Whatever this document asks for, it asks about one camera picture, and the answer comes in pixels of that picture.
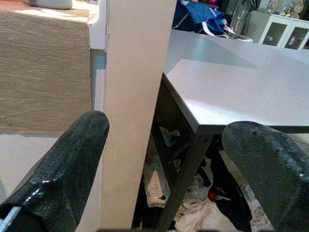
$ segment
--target blue fabric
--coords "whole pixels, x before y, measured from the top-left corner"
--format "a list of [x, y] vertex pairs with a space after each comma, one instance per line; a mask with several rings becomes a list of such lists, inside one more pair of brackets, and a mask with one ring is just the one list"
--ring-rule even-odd
[[200, 32], [202, 30], [201, 23], [207, 21], [207, 26], [213, 34], [223, 34], [224, 23], [222, 19], [224, 14], [222, 12], [211, 10], [208, 6], [194, 1], [183, 5], [182, 1], [177, 0], [173, 27], [178, 26], [186, 14], [188, 14], [188, 17], [175, 29]]

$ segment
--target red object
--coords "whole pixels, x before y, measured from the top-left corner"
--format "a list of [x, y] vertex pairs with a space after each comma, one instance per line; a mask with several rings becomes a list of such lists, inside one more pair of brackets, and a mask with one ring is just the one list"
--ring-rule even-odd
[[209, 198], [209, 200], [214, 202], [216, 200], [217, 196], [218, 195], [216, 193], [214, 193], [214, 191], [213, 191], [213, 186], [211, 186], [211, 188], [208, 191], [208, 198]]

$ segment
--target table top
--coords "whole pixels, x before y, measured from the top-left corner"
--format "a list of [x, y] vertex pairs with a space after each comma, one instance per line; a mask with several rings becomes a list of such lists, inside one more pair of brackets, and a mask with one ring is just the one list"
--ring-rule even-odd
[[194, 131], [234, 121], [309, 132], [309, 52], [173, 30], [163, 82]]

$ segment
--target table leg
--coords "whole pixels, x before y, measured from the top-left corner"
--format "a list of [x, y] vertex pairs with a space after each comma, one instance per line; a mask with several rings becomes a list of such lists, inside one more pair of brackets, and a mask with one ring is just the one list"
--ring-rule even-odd
[[157, 231], [165, 232], [169, 229], [212, 138], [212, 134], [196, 134], [193, 138], [193, 144], [189, 148], [176, 182], [171, 188], [168, 202], [156, 227]]

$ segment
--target white cabinet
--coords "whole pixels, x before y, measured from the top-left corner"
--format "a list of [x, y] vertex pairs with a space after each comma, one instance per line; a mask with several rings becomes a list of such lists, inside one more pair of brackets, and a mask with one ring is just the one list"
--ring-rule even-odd
[[302, 50], [309, 39], [309, 22], [251, 12], [247, 36], [255, 43]]

